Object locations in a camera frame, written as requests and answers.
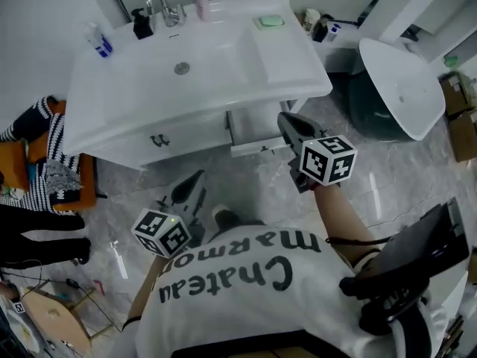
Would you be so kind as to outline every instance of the black soap dispenser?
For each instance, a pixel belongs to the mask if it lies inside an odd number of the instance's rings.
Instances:
[[[142,10],[144,10],[144,8],[136,8],[133,9],[133,11],[131,12],[134,17],[133,30],[139,40],[153,35],[153,31],[151,29],[151,26],[149,25],[150,17],[144,17],[141,14]]]

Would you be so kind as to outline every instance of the faucet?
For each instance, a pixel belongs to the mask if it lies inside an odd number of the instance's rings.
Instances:
[[[184,11],[184,6],[182,4],[178,4],[177,8],[171,8],[169,6],[169,3],[167,0],[159,0],[161,3],[161,12],[162,12],[162,17],[164,17],[164,22],[166,27],[173,27],[177,23],[183,24],[185,18],[186,18],[186,12]],[[146,0],[146,9],[148,12],[148,15],[155,14],[154,10],[154,5],[152,0]]]

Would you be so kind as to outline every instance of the black and white striped fabric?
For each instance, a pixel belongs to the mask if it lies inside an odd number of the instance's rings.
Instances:
[[[52,96],[39,100],[30,109],[26,110],[3,133],[0,133],[0,142],[15,142],[20,139],[26,139],[32,142],[50,129],[47,158],[58,160],[73,171],[78,172],[79,155],[68,157],[63,155],[62,152],[64,115],[54,115],[48,107],[49,101],[57,102]],[[46,190],[45,161],[39,162],[35,167],[36,175],[34,180],[30,182],[30,191],[26,192],[20,200],[12,199],[8,195],[0,195],[0,204],[24,208],[26,210],[48,211],[56,213],[57,215],[74,215],[71,211],[56,211],[53,208],[53,205],[56,203],[51,202]],[[59,194],[60,198],[64,198],[65,196],[66,192]]]

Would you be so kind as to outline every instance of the white bathroom sink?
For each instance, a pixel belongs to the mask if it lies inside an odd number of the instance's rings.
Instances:
[[[331,92],[324,67],[289,0],[211,1],[210,22],[185,7],[184,25],[137,40],[133,24],[110,36],[108,59],[93,49],[75,63],[68,94],[65,154],[157,122]],[[253,19],[280,15],[282,27],[260,31]],[[176,65],[189,70],[178,75]]]
[[[446,106],[431,67],[415,54],[372,39],[362,39],[359,51],[391,115],[412,139],[422,140]]]

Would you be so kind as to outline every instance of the orange cushion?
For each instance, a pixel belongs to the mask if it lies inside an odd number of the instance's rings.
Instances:
[[[80,200],[73,203],[55,204],[56,211],[81,211],[96,205],[95,175],[91,155],[82,154],[80,157],[81,186]]]
[[[27,158],[22,142],[0,142],[0,172],[4,185],[11,188],[30,189],[27,176]]]
[[[46,158],[48,134],[49,132],[47,131],[40,138],[36,138],[28,145],[28,162],[35,164],[40,159]]]
[[[50,108],[53,114],[66,113],[66,101],[60,101],[57,104],[55,104],[54,102],[48,102],[48,107]]]

